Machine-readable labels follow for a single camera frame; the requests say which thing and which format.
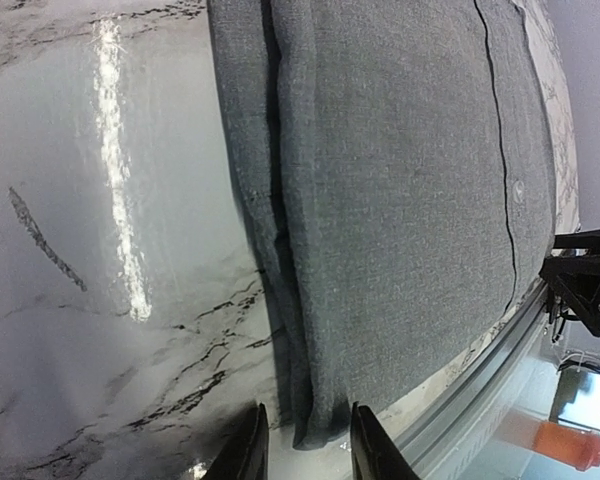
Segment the orange object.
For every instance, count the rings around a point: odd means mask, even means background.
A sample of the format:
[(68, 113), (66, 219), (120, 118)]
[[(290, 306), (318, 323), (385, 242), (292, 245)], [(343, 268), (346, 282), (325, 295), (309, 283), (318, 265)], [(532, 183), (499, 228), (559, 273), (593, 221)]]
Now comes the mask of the orange object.
[(600, 466), (600, 435), (553, 422), (543, 422), (533, 442), (533, 451), (578, 471)]

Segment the aluminium frame rail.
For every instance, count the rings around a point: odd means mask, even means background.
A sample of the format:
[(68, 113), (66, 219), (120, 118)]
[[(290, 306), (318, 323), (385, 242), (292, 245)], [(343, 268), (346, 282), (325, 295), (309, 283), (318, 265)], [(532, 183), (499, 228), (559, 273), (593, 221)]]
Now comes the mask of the aluminium frame rail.
[(396, 439), (422, 479), (459, 479), (493, 437), (533, 370), (546, 322), (540, 282), (493, 342), (425, 413)]

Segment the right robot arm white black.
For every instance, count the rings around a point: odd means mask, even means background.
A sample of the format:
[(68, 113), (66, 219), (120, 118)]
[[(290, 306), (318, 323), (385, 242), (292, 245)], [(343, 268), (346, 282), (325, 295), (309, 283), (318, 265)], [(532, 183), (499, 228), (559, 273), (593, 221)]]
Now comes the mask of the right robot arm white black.
[(580, 322), (600, 338), (600, 229), (557, 234), (553, 248), (562, 253), (547, 256), (540, 271), (550, 320)]

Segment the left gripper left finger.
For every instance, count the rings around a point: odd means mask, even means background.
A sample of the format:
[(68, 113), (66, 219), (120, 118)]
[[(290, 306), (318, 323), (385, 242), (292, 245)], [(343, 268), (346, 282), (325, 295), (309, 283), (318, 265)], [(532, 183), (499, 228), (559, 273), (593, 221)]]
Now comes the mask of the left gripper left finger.
[(246, 411), (242, 423), (207, 470), (207, 480), (266, 480), (269, 422), (264, 404)]

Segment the grey long sleeve shirt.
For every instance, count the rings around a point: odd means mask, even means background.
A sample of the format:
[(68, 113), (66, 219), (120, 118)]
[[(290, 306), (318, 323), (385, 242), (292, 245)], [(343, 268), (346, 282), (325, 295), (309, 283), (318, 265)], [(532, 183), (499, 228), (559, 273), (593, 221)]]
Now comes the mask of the grey long sleeve shirt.
[(555, 173), (511, 1), (212, 1), (227, 151), (288, 341), (293, 445), (381, 411), (515, 305)]

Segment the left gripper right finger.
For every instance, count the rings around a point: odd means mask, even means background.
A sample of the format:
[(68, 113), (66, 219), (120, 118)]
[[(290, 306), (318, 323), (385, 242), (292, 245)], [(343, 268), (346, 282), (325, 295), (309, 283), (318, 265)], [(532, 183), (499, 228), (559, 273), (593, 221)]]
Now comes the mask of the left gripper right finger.
[(358, 402), (352, 406), (350, 438), (355, 480), (420, 480), (373, 411)]

